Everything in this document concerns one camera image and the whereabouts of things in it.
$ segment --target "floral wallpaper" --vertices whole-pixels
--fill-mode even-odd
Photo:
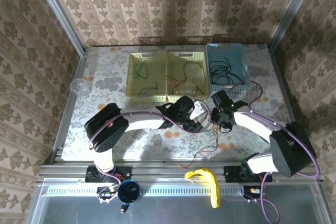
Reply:
[[[0,4],[0,223],[23,223],[78,55],[46,0]]]
[[[275,54],[336,210],[336,0],[304,0]]]
[[[60,0],[85,47],[267,44],[289,0]]]

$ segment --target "plastic basket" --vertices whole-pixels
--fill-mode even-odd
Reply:
[[[186,75],[188,80],[178,86],[178,90],[174,89],[174,85],[167,81],[167,97],[169,102],[176,102],[181,96],[187,95],[192,99],[200,99],[205,101],[209,96],[209,80],[206,67],[206,59],[203,52],[168,52],[167,53],[167,75],[176,79],[184,80],[183,67],[186,62],[192,61],[201,64],[202,68],[198,64],[189,63],[186,65]],[[192,82],[195,81],[198,87],[204,92],[202,94],[200,91],[195,94],[196,85]]]
[[[243,44],[240,43],[209,43],[206,44],[206,55],[207,55],[207,66],[210,72],[210,62],[219,60],[223,61],[224,57],[232,65],[231,72],[239,76],[242,80],[249,80],[250,76],[248,73],[247,61],[245,57],[245,48]],[[233,83],[236,84],[240,80],[234,76],[230,76]],[[209,86],[210,92],[218,92],[220,90],[228,91],[233,84],[226,84],[227,80],[225,78],[216,81],[219,84],[212,84],[211,76],[209,74]],[[231,91],[231,93],[244,93],[250,88],[250,83],[245,82],[244,84],[237,85]]]
[[[143,79],[136,77],[134,67],[140,68],[141,63],[147,62],[148,77]],[[126,97],[130,102],[165,102],[166,101],[166,52],[137,52],[130,55],[128,66]],[[141,69],[142,75],[146,76],[145,67]],[[155,87],[146,94],[139,94],[143,89]]]

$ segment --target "white table surface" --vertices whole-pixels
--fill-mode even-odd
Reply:
[[[65,161],[92,161],[84,124],[108,103],[120,108],[147,109],[153,103],[129,103],[125,96],[125,84],[129,55],[132,52],[149,51],[203,51],[205,46],[127,46],[96,47],[89,51],[83,78],[89,82],[91,96],[77,99],[71,118],[61,158]],[[246,45],[246,57],[251,80],[259,82],[264,94],[253,108],[271,118],[288,122],[289,114],[283,102],[279,83],[266,45]],[[258,95],[253,87],[244,95],[230,95],[234,100],[251,101]],[[213,108],[211,98],[208,105]],[[188,134],[176,127],[165,130],[137,130],[126,132],[113,148],[113,159],[167,160],[192,159],[201,148],[213,150],[215,138],[202,134]],[[235,125],[228,134],[219,133],[219,148],[214,153],[202,153],[200,159],[241,159],[269,149],[255,133]]]

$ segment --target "silver metal bar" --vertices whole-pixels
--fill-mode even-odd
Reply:
[[[300,8],[303,0],[290,0],[288,6],[281,17],[277,28],[275,29],[271,41],[269,43],[269,50],[274,52],[277,46],[279,45],[282,37],[284,36],[287,28],[295,17],[298,9]]]
[[[194,166],[190,169],[198,169],[207,167],[214,172],[219,184],[227,184],[224,176],[224,166],[227,165],[239,165],[239,162],[211,162],[211,161],[196,161]],[[85,175],[87,167],[93,165],[93,163],[64,163],[54,165],[43,165],[41,167],[38,184],[73,184],[85,182]],[[140,182],[141,184],[155,185],[155,184],[167,184],[167,185],[181,185],[189,184],[190,181],[195,183],[203,183],[202,177],[194,176],[191,179],[184,179],[184,174],[187,169],[180,169],[172,162],[117,162],[117,166],[131,166],[132,178]],[[309,166],[302,172],[307,174],[314,174],[314,167]],[[304,178],[299,175],[294,175],[291,178],[283,177],[281,174],[274,173],[273,183],[270,185],[310,185],[316,183],[315,180]],[[242,183],[244,185],[253,185],[254,183]]]
[[[318,211],[321,223],[334,223],[334,220],[331,215],[331,211],[329,208],[330,202],[328,202],[322,185],[320,184],[312,184],[310,186],[316,209]]]
[[[182,166],[190,164],[191,160],[179,161],[178,163]],[[177,168],[177,166],[172,163],[170,159],[166,161],[157,160],[157,161],[115,161],[116,166],[132,166],[132,167],[148,167],[148,168]],[[94,165],[93,162],[59,162],[55,163],[53,167],[88,167]],[[224,167],[228,165],[240,165],[240,162],[237,160],[221,160],[221,161],[204,161],[204,160],[195,160],[193,166],[190,168],[201,168],[201,167]],[[49,165],[42,165],[41,168],[50,167]]]
[[[84,54],[84,46],[80,41],[74,27],[72,26],[70,20],[68,19],[67,14],[64,12],[59,0],[47,0],[50,7],[54,11],[56,17],[58,18],[59,22],[61,23],[63,29],[69,36],[73,46],[77,50],[79,56],[83,56]]]
[[[270,55],[271,55],[274,71],[275,71],[275,74],[277,76],[277,79],[278,79],[278,82],[279,82],[279,85],[280,85],[280,90],[281,90],[281,94],[282,94],[282,97],[283,97],[283,101],[285,102],[285,106],[286,106],[288,114],[289,114],[289,118],[292,121],[295,121],[296,118],[295,118],[294,111],[292,109],[292,105],[291,105],[290,99],[289,99],[289,93],[290,92],[289,92],[289,87],[288,87],[287,81],[285,80],[285,77],[283,76],[283,74],[281,74],[279,64],[278,64],[278,61],[277,61],[274,53],[270,52]]]
[[[56,154],[56,155],[62,157],[62,152],[63,152],[63,149],[60,149],[60,148],[59,148],[59,149],[57,150],[57,154]]]
[[[74,79],[81,78],[83,76],[86,59],[87,59],[86,54],[84,54],[84,56],[79,59]],[[55,162],[58,148],[64,145],[64,142],[67,138],[73,109],[75,108],[75,104],[76,104],[76,99],[77,99],[77,96],[73,92],[70,91],[67,103],[64,108],[64,113],[61,119],[61,124],[58,128],[58,132],[57,132],[54,147],[52,149],[52,153],[50,156],[49,164],[53,164]]]
[[[40,223],[43,209],[46,202],[46,192],[48,186],[36,186],[33,201],[29,204],[29,213],[25,219],[25,224]]]
[[[84,185],[55,185],[49,186],[47,197],[76,196],[76,197],[96,197],[97,187],[101,184],[84,184]],[[219,186],[221,196],[240,196],[243,193],[243,186],[226,185]],[[167,196],[209,196],[211,189],[202,185],[141,185],[141,195],[143,197],[167,197]]]

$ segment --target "yellow banana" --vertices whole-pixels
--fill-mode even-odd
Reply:
[[[220,202],[219,187],[218,187],[218,182],[217,182],[215,174],[208,168],[201,168],[195,171],[191,170],[187,172],[184,175],[184,177],[190,178],[191,176],[194,176],[195,174],[200,174],[206,177],[206,179],[209,182],[210,189],[211,189],[211,194],[210,194],[211,205],[213,208],[219,207],[219,202]]]

